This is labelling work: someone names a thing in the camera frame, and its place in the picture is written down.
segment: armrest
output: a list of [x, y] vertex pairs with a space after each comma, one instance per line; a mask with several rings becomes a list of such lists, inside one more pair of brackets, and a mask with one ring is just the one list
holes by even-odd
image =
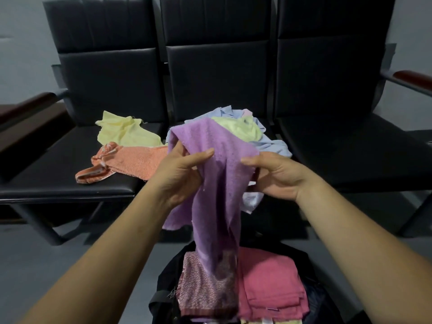
[[432, 97], [432, 77], [412, 70], [381, 70], [381, 76], [393, 83], [405, 86]]
[[0, 132], [60, 101], [66, 93], [66, 89], [55, 93], [43, 92], [12, 107], [8, 107], [6, 111], [2, 111], [0, 108]]

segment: orange textured fabric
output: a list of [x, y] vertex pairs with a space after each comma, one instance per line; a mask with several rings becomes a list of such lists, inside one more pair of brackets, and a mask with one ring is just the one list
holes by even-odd
[[109, 142], [92, 157], [93, 167], [75, 175], [77, 183], [99, 182], [114, 173], [122, 173], [149, 180], [160, 162], [168, 154], [168, 147], [119, 146]]

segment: lavender towel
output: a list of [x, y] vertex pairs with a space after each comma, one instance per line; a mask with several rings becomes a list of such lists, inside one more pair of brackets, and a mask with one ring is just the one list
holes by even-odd
[[177, 230], [192, 224], [202, 266], [215, 274], [222, 251], [239, 248], [240, 204], [254, 172], [240, 159], [259, 152], [209, 118], [171, 128], [169, 152], [178, 140], [191, 154], [211, 147], [215, 154], [198, 166], [203, 183], [196, 194], [171, 211], [163, 228]]

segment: floor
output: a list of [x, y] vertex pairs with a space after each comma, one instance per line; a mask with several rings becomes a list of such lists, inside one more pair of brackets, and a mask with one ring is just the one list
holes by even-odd
[[[413, 211], [413, 206], [400, 194], [375, 193], [347, 197], [391, 232], [397, 230]], [[76, 220], [56, 230], [65, 234], [78, 224], [79, 220]], [[49, 246], [29, 225], [0, 226], [1, 322], [16, 322], [85, 253], [109, 224], [92, 224], [85, 230], [87, 233], [79, 234], [58, 247]], [[305, 231], [306, 236], [299, 238], [293, 235], [291, 239], [285, 236], [283, 242], [309, 254], [318, 276], [338, 305], [343, 318], [348, 320], [361, 310], [362, 306], [313, 229], [306, 227]], [[432, 237], [404, 241], [415, 251], [432, 259]], [[155, 245], [120, 323], [151, 322], [148, 301], [156, 289], [158, 275], [185, 244], [184, 241]]]

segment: yellow cloth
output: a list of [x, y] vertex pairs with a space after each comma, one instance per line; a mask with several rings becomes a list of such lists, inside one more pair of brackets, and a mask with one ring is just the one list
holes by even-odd
[[[241, 324], [263, 324], [262, 322], [248, 322], [244, 319], [240, 320]], [[275, 324], [302, 324], [302, 320], [293, 320], [293, 321], [285, 321], [285, 322], [274, 322]]]
[[159, 135], [143, 129], [141, 119], [132, 116], [121, 117], [104, 111], [102, 120], [95, 124], [101, 126], [98, 141], [103, 146], [116, 142], [119, 146], [163, 146]]
[[238, 119], [212, 117], [212, 119], [245, 142], [258, 141], [263, 136], [258, 125], [254, 123], [254, 118], [252, 116], [245, 116]]

